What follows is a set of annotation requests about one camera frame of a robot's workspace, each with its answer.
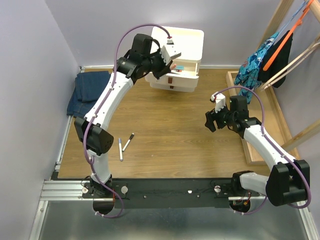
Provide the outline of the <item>light blue highlighter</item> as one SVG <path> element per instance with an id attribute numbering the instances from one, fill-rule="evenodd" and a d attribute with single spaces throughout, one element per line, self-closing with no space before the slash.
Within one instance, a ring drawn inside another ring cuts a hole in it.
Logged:
<path id="1" fill-rule="evenodd" d="M 176 70 L 176 71 L 178 71 L 178 72 L 181 72 L 181 71 L 183 71 L 185 68 L 184 68 L 184 66 L 183 65 L 177 65 L 175 68 L 174 68 L 174 70 Z"/>

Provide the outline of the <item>drawer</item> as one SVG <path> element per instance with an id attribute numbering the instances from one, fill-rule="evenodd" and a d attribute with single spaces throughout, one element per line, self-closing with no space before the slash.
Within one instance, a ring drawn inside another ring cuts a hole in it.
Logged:
<path id="1" fill-rule="evenodd" d="M 191 61 L 182 61 L 181 59 L 175 59 L 173 61 L 177 66 L 183 67 L 181 72 L 172 70 L 170 73 L 163 75 L 157 80 L 152 73 L 149 73 L 145 80 L 151 84 L 195 88 L 198 85 L 199 80 L 199 63 Z"/>
<path id="2" fill-rule="evenodd" d="M 195 88 L 163 85 L 163 84 L 152 83 L 152 82 L 150 82 L 149 85 L 150 87 L 155 89 L 168 90 L 168 91 L 185 92 L 185 93 L 192 93 L 195 91 Z"/>

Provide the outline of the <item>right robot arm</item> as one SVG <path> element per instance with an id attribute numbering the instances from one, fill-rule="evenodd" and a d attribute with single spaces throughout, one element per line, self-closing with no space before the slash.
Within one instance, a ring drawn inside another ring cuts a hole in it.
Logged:
<path id="1" fill-rule="evenodd" d="M 234 173 L 230 191 L 236 196 L 243 195 L 247 190 L 260 193 L 276 207 L 301 201 L 308 206 L 311 202 L 309 164 L 286 152 L 268 134 L 258 118 L 249 116 L 245 97 L 231 96 L 227 104 L 222 93 L 215 93 L 210 101 L 215 107 L 206 112 L 205 127 L 211 132 L 228 127 L 249 143 L 270 169 L 269 176 L 253 171 Z"/>

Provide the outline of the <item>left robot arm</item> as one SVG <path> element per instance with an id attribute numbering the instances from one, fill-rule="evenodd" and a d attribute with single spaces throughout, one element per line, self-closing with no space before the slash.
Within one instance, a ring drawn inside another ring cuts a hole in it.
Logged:
<path id="1" fill-rule="evenodd" d="M 114 137 L 107 132 L 111 118 L 137 80 L 149 73 L 158 80 L 171 72 L 176 53 L 174 47 L 171 36 L 167 37 L 165 45 L 160 45 L 149 35 L 136 34 L 131 49 L 123 57 L 115 59 L 109 83 L 96 104 L 85 117 L 77 117 L 74 121 L 84 156 L 91 167 L 90 177 L 96 182 L 93 191 L 101 198 L 107 197 L 111 191 L 108 152 Z"/>

